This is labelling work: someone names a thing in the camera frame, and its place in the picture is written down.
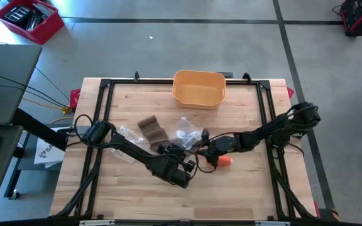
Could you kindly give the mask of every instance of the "white paper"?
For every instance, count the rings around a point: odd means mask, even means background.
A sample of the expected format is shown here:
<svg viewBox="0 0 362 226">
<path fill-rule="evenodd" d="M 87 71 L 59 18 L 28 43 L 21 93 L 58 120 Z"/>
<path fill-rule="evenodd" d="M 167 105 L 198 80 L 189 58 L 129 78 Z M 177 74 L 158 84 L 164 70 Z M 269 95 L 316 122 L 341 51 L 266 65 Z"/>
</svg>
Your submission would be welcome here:
<svg viewBox="0 0 362 226">
<path fill-rule="evenodd" d="M 54 163 L 46 163 L 45 164 L 45 168 L 49 168 L 49 167 L 51 167 L 51 166 L 53 166 L 53 165 L 55 165 L 55 164 L 58 164 L 58 163 L 60 163 L 61 161 L 58 161 L 58 162 L 54 162 Z"/>
<path fill-rule="evenodd" d="M 57 131 L 59 129 L 66 129 L 68 127 L 58 127 L 52 128 L 52 130 Z M 37 147 L 36 147 L 36 156 L 34 164 L 46 164 L 50 163 L 60 163 L 63 161 L 63 157 L 65 156 L 65 152 L 52 146 L 51 144 L 46 143 L 44 140 L 38 138 L 37 139 Z"/>
</svg>

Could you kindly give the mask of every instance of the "black floor stripe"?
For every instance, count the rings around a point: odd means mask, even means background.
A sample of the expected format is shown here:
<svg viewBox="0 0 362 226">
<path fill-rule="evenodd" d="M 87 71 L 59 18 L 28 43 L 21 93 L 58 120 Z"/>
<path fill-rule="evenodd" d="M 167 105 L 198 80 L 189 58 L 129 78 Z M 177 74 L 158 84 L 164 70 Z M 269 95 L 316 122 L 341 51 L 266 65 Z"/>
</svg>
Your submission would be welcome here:
<svg viewBox="0 0 362 226">
<path fill-rule="evenodd" d="M 275 7 L 276 17 L 277 17 L 278 25 L 280 28 L 280 34 L 282 36 L 282 41 L 283 41 L 283 45 L 284 45 L 284 49 L 285 49 L 285 53 L 286 53 L 286 57 L 287 57 L 287 62 L 288 62 L 288 66 L 290 67 L 290 72 L 292 74 L 293 84 L 294 84 L 294 88 L 295 88 L 295 91 L 297 94 L 297 98 L 298 98 L 299 102 L 303 102 L 303 101 L 305 101 L 304 93 L 302 91 L 300 78 L 297 73 L 297 67 L 295 66 L 290 43 L 288 42 L 286 27 L 284 25 L 283 16 L 282 16 L 282 12 L 280 10 L 278 0 L 273 0 L 273 5 Z M 315 134 L 312 129 L 310 129 L 310 131 L 308 132 L 308 140 L 309 140 L 312 157 L 314 159 L 315 170 L 318 175 L 319 185 L 321 188 L 322 196 L 324 198 L 325 206 L 326 206 L 326 208 L 334 208 L 333 199 L 332 199 L 331 191 L 329 188 L 329 184 L 327 182 L 324 165 L 322 164 L 321 154 L 319 152 Z"/>
<path fill-rule="evenodd" d="M 115 19 L 78 18 L 63 16 L 64 22 L 73 23 L 177 23 L 177 24 L 278 24 L 274 19 Z M 286 20 L 289 25 L 343 25 L 342 21 Z"/>
<path fill-rule="evenodd" d="M 272 19 L 109 19 L 62 17 L 76 23 L 277 24 Z"/>
<path fill-rule="evenodd" d="M 343 25 L 343 21 L 283 21 L 288 25 Z"/>
</svg>

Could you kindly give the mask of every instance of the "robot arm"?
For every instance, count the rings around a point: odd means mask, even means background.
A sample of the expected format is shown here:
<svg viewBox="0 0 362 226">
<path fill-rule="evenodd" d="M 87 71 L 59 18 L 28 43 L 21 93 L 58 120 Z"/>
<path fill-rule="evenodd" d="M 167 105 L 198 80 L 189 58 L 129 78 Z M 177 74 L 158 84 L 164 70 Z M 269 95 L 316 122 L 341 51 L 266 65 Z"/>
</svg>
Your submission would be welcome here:
<svg viewBox="0 0 362 226">
<path fill-rule="evenodd" d="M 206 161 L 217 168 L 219 156 L 233 152 L 246 152 L 254 149 L 262 139 L 270 138 L 275 147 L 284 147 L 290 141 L 290 136 L 301 138 L 307 134 L 308 129 L 316 126 L 321 118 L 317 107 L 311 103 L 303 102 L 294 105 L 286 113 L 280 114 L 275 120 L 268 122 L 252 132 L 235 132 L 233 137 L 221 136 L 210 140 L 209 132 L 204 130 L 197 154 L 203 155 Z"/>
</svg>

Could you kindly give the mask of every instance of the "orange bowl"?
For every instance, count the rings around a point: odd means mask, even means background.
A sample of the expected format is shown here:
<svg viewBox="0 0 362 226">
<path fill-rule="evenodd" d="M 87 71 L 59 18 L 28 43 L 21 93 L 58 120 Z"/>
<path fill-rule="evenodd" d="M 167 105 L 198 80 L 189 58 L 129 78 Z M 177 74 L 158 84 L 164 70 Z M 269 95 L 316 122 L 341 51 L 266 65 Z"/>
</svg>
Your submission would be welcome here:
<svg viewBox="0 0 362 226">
<path fill-rule="evenodd" d="M 173 96 L 180 107 L 214 110 L 225 92 L 226 79 L 220 73 L 181 70 L 174 75 Z"/>
</svg>

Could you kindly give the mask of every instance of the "red equipment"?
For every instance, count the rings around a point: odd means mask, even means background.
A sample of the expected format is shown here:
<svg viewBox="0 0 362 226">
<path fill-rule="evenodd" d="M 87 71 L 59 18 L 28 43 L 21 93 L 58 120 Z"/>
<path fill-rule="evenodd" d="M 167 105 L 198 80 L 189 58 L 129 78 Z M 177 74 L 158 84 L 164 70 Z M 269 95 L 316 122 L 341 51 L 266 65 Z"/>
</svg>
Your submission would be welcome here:
<svg viewBox="0 0 362 226">
<path fill-rule="evenodd" d="M 50 8 L 53 10 L 53 13 L 47 17 L 41 24 L 31 31 L 26 30 L 14 24 L 11 20 L 5 18 L 5 14 L 13 10 L 16 6 L 24 6 L 30 10 L 35 9 L 33 3 L 38 3 L 44 7 Z M 12 32 L 25 37 L 31 41 L 34 41 L 37 44 L 46 43 L 57 31 L 63 27 L 63 21 L 58 14 L 58 10 L 53 6 L 46 4 L 39 0 L 12 0 L 2 9 L 0 9 L 0 21 L 2 21 L 6 27 L 8 27 Z"/>
<path fill-rule="evenodd" d="M 345 0 L 340 9 L 347 36 L 362 35 L 362 0 Z"/>
</svg>

